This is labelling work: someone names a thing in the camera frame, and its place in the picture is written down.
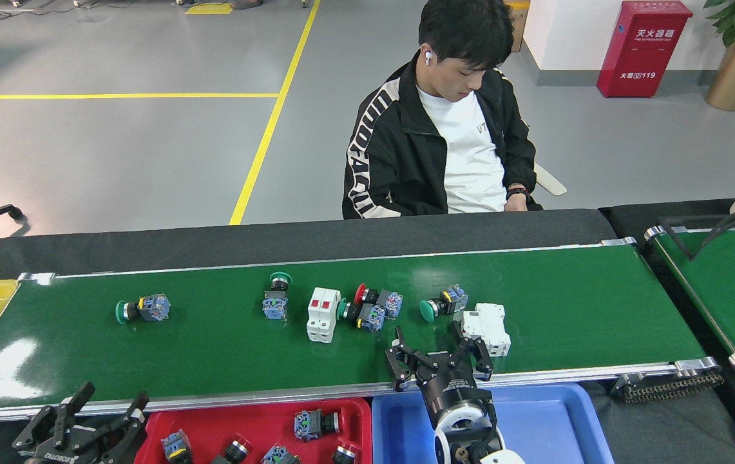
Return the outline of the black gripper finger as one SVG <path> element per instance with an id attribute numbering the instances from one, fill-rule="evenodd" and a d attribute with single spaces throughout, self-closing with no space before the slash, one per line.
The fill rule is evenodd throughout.
<path id="1" fill-rule="evenodd" d="M 458 320 L 452 321 L 452 331 L 458 346 L 456 351 L 449 357 L 450 367 L 455 367 L 466 362 L 467 355 L 470 354 L 476 359 L 476 363 L 471 369 L 473 377 L 484 382 L 490 381 L 494 368 L 485 341 L 480 337 L 474 338 L 473 336 L 464 334 L 461 323 Z"/>
<path id="2" fill-rule="evenodd" d="M 58 405 L 45 405 L 12 441 L 17 452 L 34 452 L 38 445 L 56 440 L 58 446 L 66 444 L 69 429 L 75 424 L 75 415 L 94 395 L 95 387 L 85 382 L 73 396 L 61 400 Z"/>
<path id="3" fill-rule="evenodd" d="M 97 429 L 75 426 L 78 441 L 75 456 L 78 461 L 120 461 L 133 441 L 144 434 L 146 417 L 143 409 L 149 402 L 146 391 L 141 391 L 128 411 Z"/>
<path id="4" fill-rule="evenodd" d="M 404 391 L 414 377 L 417 384 L 422 385 L 435 376 L 435 361 L 406 343 L 401 326 L 396 327 L 396 337 L 385 355 L 388 371 L 394 377 L 393 389 L 397 392 Z"/>

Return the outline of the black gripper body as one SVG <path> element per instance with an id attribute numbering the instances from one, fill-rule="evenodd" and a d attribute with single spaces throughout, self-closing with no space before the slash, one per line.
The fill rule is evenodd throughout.
<path id="1" fill-rule="evenodd" d="M 435 376 L 420 388 L 433 429 L 488 429 L 491 427 L 493 394 L 478 387 L 468 361 L 450 367 L 446 351 L 427 353 L 435 361 Z"/>
<path id="2" fill-rule="evenodd" d="M 93 444 L 85 449 L 58 449 L 51 443 L 41 444 L 34 456 L 24 463 L 120 463 L 123 459 L 123 446 L 107 447 Z"/>

